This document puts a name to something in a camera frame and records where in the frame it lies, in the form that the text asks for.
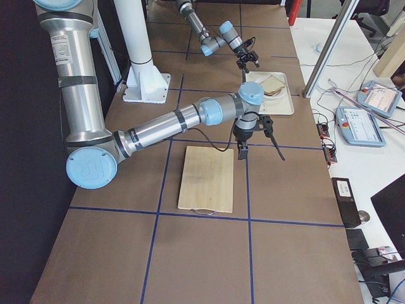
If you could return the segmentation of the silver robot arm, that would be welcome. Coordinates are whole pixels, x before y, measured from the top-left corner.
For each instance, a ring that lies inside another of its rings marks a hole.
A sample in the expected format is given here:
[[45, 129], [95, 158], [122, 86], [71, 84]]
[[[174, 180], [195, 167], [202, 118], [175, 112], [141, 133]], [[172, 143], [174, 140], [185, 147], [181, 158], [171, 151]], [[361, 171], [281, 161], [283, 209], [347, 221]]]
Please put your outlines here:
[[249, 49], [249, 46], [256, 42], [255, 37], [243, 41], [234, 25], [228, 20], [220, 25], [220, 34], [212, 36], [193, 9], [192, 1], [179, 0], [176, 1], [176, 5], [179, 14], [184, 17], [191, 26], [193, 33], [197, 35], [203, 55], [206, 57], [211, 56], [227, 44], [238, 57], [236, 64], [239, 69], [249, 73], [248, 62], [253, 62], [256, 67], [259, 67], [259, 56], [255, 51]]
[[[256, 82], [245, 82], [236, 93], [221, 98], [203, 98], [127, 131], [110, 132], [105, 124], [94, 68], [90, 33], [96, 28], [97, 1], [33, 1], [40, 26], [50, 35], [58, 71], [58, 86], [65, 102], [70, 134], [66, 138], [66, 173], [84, 189], [98, 189], [110, 183], [118, 164], [136, 151], [152, 146], [199, 124], [219, 125], [234, 120], [230, 136], [237, 141], [239, 159], [247, 157], [247, 140], [259, 130], [259, 107], [264, 90]], [[153, 63], [141, 1], [113, 1], [124, 36], [131, 68], [129, 101], [164, 103], [170, 74], [160, 73]], [[205, 56], [228, 45], [237, 56], [238, 67], [246, 63], [259, 67], [259, 57], [249, 47], [256, 38], [243, 41], [230, 21], [210, 36], [191, 1], [176, 1], [201, 43]]]

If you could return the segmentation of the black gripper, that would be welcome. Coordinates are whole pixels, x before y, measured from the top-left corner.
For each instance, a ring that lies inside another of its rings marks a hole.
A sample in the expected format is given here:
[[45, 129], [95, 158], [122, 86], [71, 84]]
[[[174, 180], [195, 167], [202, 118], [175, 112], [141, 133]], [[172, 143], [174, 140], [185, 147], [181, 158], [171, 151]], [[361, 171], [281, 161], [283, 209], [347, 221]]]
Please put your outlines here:
[[256, 131], [258, 119], [243, 120], [237, 118], [233, 127], [233, 135], [237, 141], [238, 160], [247, 159], [249, 148], [247, 140], [252, 137], [253, 132]]
[[248, 73], [249, 69], [245, 62], [253, 62], [256, 67], [259, 67], [259, 56], [256, 52], [249, 52], [244, 44], [235, 48], [235, 53], [239, 60], [237, 60], [237, 66], [244, 73]]

